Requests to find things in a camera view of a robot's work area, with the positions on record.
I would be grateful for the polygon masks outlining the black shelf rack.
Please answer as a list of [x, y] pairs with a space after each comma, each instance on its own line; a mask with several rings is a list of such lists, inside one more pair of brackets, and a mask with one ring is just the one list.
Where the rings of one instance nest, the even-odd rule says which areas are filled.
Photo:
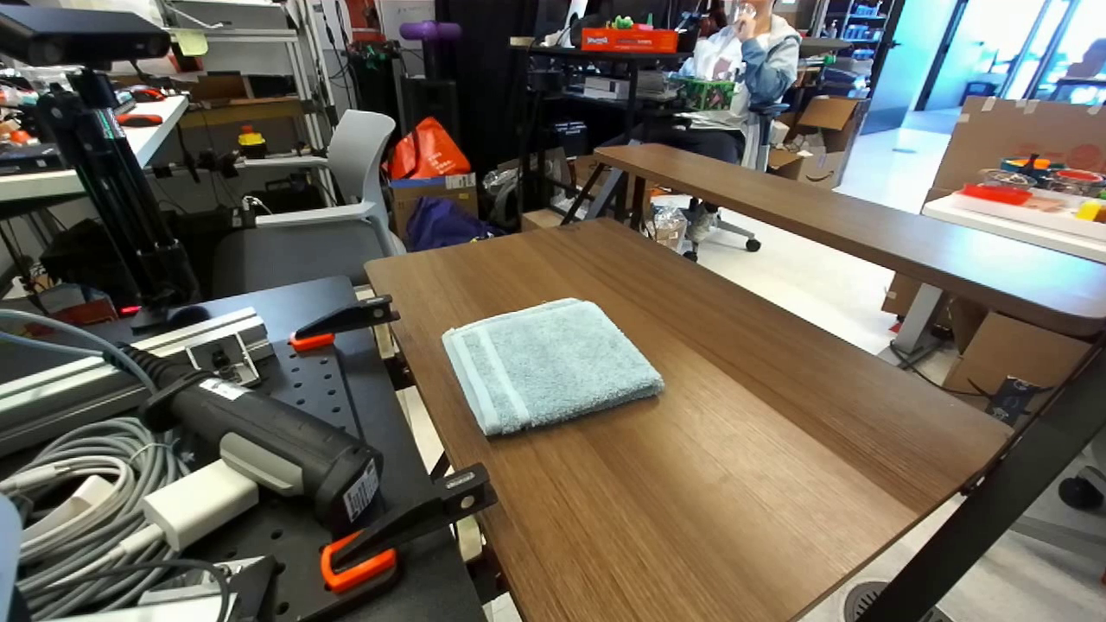
[[[545, 151], [547, 131], [545, 129], [544, 106], [553, 99], [577, 99], [581, 102], [592, 104], [604, 104], [624, 111], [624, 129], [620, 133], [632, 134], [633, 127], [640, 117], [659, 117], [661, 113], [676, 113], [674, 106], [664, 108], [659, 104], [647, 104], [637, 93], [639, 89], [639, 77], [644, 68], [674, 68], [680, 60], [689, 58], [688, 53], [615, 53], [608, 51], [581, 50], [580, 48], [547, 48], [538, 46], [536, 39], [512, 38], [509, 49], [520, 54], [520, 68], [518, 69], [518, 97], [521, 101], [521, 125], [520, 125], [520, 154], [518, 154], [518, 217], [522, 218], [526, 212], [543, 210], [549, 207], [552, 197], [551, 187], [556, 186], [564, 189], [566, 194], [572, 194], [578, 200], [588, 200], [591, 207], [597, 207], [598, 200], [594, 200], [591, 191], [591, 182], [585, 180], [585, 188], [578, 189], [574, 185], [564, 182], [553, 180], [545, 174]], [[531, 74], [536, 72], [531, 68], [531, 60], [534, 58], [546, 58], [550, 60], [549, 69], [559, 70], [562, 76], [559, 79], [561, 86], [557, 90], [536, 89], [531, 86]], [[584, 70], [598, 63], [601, 66], [620, 68], [632, 91], [624, 101], [601, 101], [589, 99], [576, 91], [568, 89], [570, 75], [576, 70]]]

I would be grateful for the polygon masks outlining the light blue folded towel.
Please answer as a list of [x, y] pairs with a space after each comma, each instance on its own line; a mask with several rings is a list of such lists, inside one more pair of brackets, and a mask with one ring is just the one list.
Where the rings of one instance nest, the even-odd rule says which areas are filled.
[[575, 298], [455, 326], [442, 345], [486, 437], [545, 428], [666, 387], [598, 305]]

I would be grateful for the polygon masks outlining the stack of cardboard boxes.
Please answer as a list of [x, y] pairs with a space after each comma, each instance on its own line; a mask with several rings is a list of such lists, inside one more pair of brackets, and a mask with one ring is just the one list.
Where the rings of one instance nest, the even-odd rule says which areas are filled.
[[1093, 343], [999, 314], [963, 298], [938, 305], [932, 332], [936, 349], [954, 346], [945, 373], [921, 370], [928, 354], [893, 349], [893, 362], [939, 387], [1015, 425], [1039, 410], [1078, 369]]

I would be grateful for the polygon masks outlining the purple bag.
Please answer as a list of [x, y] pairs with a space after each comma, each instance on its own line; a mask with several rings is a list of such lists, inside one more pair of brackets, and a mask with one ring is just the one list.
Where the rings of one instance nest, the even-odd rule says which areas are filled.
[[408, 252], [434, 251], [459, 243], [478, 243], [501, 238], [505, 232], [494, 225], [463, 212], [450, 200], [420, 200], [408, 224]]

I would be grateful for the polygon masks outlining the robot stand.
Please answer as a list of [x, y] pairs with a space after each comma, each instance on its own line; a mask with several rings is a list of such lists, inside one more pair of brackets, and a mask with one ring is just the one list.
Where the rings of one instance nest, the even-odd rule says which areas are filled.
[[[204, 314], [210, 321], [229, 314], [260, 320], [262, 326], [246, 334], [261, 357], [259, 392], [327, 421], [382, 452], [379, 491], [368, 508], [371, 518], [376, 518], [422, 499], [434, 485], [374, 335], [367, 329], [343, 333], [332, 346], [304, 354], [289, 346], [293, 331], [355, 301], [349, 280], [337, 276], [182, 308], [174, 311], [169, 324], [146, 334], [135, 334], [126, 319], [91, 330], [107, 341], [166, 357], [170, 349], [181, 348], [171, 332], [198, 332]], [[48, 400], [45, 414], [39, 414], [33, 404], [0, 407], [0, 475], [27, 464], [60, 434], [111, 410], [129, 414], [142, 400], [136, 382], [115, 370], [106, 379], [80, 386], [74, 398], [79, 412], [71, 415], [60, 413], [58, 398]], [[271, 554], [276, 566], [257, 622], [486, 622], [450, 528], [404, 543], [396, 570], [379, 585], [343, 595], [328, 591], [321, 578], [321, 547], [328, 539], [327, 528], [317, 523], [307, 502], [262, 493], [257, 507], [206, 536], [186, 554], [207, 562]]]

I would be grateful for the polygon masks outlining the white desk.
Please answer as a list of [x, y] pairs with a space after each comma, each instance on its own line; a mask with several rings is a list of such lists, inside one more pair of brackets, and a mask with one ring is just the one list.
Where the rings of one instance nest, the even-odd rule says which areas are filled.
[[[133, 110], [134, 114], [161, 118], [161, 124], [146, 127], [146, 129], [124, 129], [125, 137], [131, 143], [131, 151], [133, 151], [138, 164], [146, 165], [161, 148], [161, 143], [170, 137], [174, 127], [181, 121], [182, 113], [187, 107], [188, 99], [181, 95], [136, 105]], [[39, 198], [82, 194], [83, 191], [79, 174], [72, 169], [0, 176], [0, 203], [38, 200]]]

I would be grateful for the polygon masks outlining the black handheld device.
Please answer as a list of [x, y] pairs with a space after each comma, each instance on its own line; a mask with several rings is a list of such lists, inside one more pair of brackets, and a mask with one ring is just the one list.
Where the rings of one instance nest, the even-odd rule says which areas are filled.
[[383, 460], [367, 442], [304, 410], [249, 387], [122, 344], [105, 361], [150, 379], [138, 407], [154, 432], [182, 428], [209, 442], [220, 458], [269, 491], [304, 498], [332, 535], [355, 531], [371, 515]]

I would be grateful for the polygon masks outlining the green box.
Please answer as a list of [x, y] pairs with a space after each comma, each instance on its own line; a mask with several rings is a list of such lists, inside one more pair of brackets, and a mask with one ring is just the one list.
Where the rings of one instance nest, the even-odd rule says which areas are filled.
[[727, 111], [734, 101], [735, 82], [705, 81], [689, 76], [675, 76], [679, 103], [692, 111]]

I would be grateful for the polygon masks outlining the black clamp with orange grip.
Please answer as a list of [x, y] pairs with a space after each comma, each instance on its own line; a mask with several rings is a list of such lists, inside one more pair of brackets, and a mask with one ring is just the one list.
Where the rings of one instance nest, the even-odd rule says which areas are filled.
[[332, 346], [340, 333], [383, 326], [399, 318], [400, 314], [392, 305], [392, 296], [375, 296], [352, 305], [337, 308], [305, 326], [300, 326], [289, 336], [289, 346], [296, 353], [312, 352]]
[[385, 512], [359, 531], [321, 549], [321, 579], [328, 591], [348, 592], [397, 568], [397, 548], [498, 502], [490, 473], [474, 464], [435, 483], [434, 493]]

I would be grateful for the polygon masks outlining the metal shelf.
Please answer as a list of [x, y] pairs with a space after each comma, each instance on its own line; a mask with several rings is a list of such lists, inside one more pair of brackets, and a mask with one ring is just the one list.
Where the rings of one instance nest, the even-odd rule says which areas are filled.
[[190, 99], [194, 126], [284, 118], [293, 147], [324, 151], [337, 126], [319, 0], [156, 0], [181, 56], [167, 77]]

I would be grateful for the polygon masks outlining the orange bag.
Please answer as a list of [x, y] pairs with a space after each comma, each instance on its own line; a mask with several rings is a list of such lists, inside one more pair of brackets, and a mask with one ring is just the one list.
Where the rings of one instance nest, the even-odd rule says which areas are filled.
[[392, 182], [431, 180], [473, 172], [442, 123], [434, 117], [424, 118], [392, 147], [385, 169]]

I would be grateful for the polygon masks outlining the open cardboard box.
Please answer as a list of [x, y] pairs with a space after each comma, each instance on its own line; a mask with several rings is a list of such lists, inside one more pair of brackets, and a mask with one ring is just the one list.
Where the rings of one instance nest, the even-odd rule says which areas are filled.
[[868, 106], [868, 99], [821, 95], [799, 113], [787, 111], [779, 117], [786, 134], [772, 138], [766, 172], [837, 189]]

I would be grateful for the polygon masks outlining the aluminium rail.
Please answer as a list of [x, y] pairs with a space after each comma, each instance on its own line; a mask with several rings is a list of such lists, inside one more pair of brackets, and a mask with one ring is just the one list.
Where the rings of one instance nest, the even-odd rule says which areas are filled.
[[[218, 371], [244, 386], [260, 382], [260, 364], [274, 355], [264, 320], [253, 308], [148, 336], [134, 346], [194, 369]], [[8, 379], [0, 382], [0, 458], [133, 410], [142, 400], [138, 379], [102, 357], [72, 359]]]

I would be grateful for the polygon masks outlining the glass door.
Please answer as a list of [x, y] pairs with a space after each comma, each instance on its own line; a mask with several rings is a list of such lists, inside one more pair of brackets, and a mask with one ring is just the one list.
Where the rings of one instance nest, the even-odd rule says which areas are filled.
[[1106, 0], [957, 0], [912, 108], [970, 96], [1106, 105]]

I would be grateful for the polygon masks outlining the person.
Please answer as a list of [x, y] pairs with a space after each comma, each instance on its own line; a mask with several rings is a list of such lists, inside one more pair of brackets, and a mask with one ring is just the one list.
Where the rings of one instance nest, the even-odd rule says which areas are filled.
[[778, 104], [799, 77], [799, 37], [781, 15], [778, 0], [735, 0], [728, 25], [696, 44], [676, 75], [731, 84], [720, 108], [688, 111], [639, 124], [632, 139], [657, 143], [727, 164], [747, 160], [751, 110]]

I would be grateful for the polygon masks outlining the red tray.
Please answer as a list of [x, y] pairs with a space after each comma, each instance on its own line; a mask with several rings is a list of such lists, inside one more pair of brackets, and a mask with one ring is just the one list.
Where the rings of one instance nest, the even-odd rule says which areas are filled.
[[1034, 198], [1032, 191], [1022, 187], [989, 184], [966, 184], [959, 193], [975, 198], [975, 200], [1002, 203], [1011, 206], [1024, 206]]

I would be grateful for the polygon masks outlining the grey chair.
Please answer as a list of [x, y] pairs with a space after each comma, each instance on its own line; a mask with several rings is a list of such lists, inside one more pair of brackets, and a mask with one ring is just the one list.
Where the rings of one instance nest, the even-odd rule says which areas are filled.
[[211, 298], [344, 276], [356, 291], [371, 288], [365, 265], [404, 253], [392, 232], [380, 180], [396, 123], [375, 111], [344, 111], [320, 165], [347, 193], [345, 204], [259, 215], [213, 251]]

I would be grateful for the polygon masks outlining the office chair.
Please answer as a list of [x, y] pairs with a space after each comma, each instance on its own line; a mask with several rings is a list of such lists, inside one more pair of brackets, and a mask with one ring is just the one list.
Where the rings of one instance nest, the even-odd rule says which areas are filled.
[[[747, 111], [744, 117], [740, 118], [740, 127], [732, 124], [735, 115], [730, 113], [730, 111], [712, 111], [711, 113], [693, 111], [690, 117], [696, 121], [703, 121], [714, 127], [714, 129], [739, 131], [744, 137], [744, 154], [741, 166], [751, 170], [765, 173], [766, 167], [769, 167], [769, 154], [772, 148], [773, 126], [778, 123], [778, 118], [787, 110], [789, 105], [785, 103], [752, 106]], [[692, 263], [698, 261], [699, 245], [705, 240], [705, 237], [693, 237], [693, 228], [696, 227], [696, 222], [699, 222], [707, 215], [709, 215], [709, 210], [706, 204], [699, 200], [698, 197], [692, 197], [688, 207], [684, 209], [684, 217], [688, 220], [686, 241], [689, 243], [687, 251], [684, 251], [684, 258], [689, 259]], [[749, 252], [757, 252], [761, 249], [761, 240], [759, 240], [755, 234], [737, 225], [726, 222], [722, 219], [719, 208], [716, 208], [714, 212], [710, 212], [710, 215], [712, 220], [707, 230], [718, 228], [726, 232], [742, 236], [747, 240], [744, 249]]]

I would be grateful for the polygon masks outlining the large cardboard sheet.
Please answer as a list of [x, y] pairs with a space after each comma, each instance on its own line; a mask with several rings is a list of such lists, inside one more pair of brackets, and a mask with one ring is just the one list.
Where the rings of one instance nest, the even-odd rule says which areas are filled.
[[1033, 154], [1106, 176], [1106, 107], [1035, 99], [967, 99], [925, 200], [939, 200], [968, 182], [979, 182], [980, 170]]

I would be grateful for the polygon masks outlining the white power adapter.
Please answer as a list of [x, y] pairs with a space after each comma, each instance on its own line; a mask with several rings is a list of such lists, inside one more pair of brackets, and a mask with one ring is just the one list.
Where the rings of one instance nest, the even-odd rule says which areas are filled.
[[182, 552], [259, 502], [259, 484], [216, 460], [143, 497], [140, 508], [173, 551]]

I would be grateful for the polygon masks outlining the cardboard box with label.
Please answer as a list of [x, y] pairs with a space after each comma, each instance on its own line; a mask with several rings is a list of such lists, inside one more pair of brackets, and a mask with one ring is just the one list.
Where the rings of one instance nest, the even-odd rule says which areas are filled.
[[392, 180], [392, 230], [403, 243], [410, 240], [408, 224], [417, 212], [420, 200], [450, 200], [473, 217], [480, 217], [480, 200], [474, 173], [447, 175], [426, 180]]

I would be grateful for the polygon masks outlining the long wooden table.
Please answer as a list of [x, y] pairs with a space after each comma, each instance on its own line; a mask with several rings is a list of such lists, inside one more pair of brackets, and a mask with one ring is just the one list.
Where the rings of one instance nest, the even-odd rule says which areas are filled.
[[1106, 333], [1106, 265], [660, 144], [601, 147], [595, 154], [605, 166], [1035, 326], [1068, 336]]

